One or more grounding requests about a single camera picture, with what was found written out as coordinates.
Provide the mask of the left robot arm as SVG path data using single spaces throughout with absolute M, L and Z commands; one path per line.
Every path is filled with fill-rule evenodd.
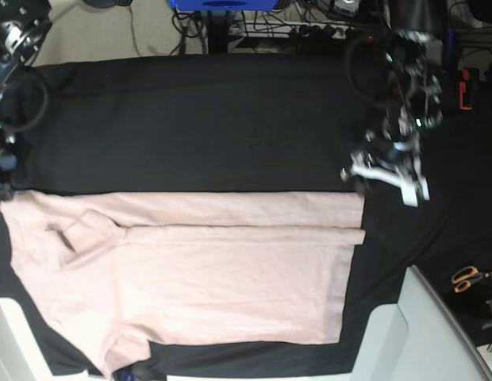
M 386 66 L 386 91 L 363 91 L 352 60 L 362 47 L 379 47 Z M 384 110 L 379 129 L 365 132 L 362 144 L 342 169 L 343 180 L 360 177 L 397 187 L 406 206 L 430 199 L 422 172 L 421 136 L 443 120 L 442 86 L 438 78 L 442 43 L 429 33 L 398 30 L 365 33 L 355 37 L 344 54 L 345 74 L 352 89 L 375 108 Z

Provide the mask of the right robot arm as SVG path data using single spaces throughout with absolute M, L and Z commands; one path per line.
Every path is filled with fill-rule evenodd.
M 17 135 L 37 127 L 48 110 L 49 90 L 33 67 L 52 27 L 48 1 L 0 1 L 0 199 L 13 197 L 11 177 L 18 166 Z M 29 117 L 8 111 L 21 87 L 35 88 L 38 111 Z

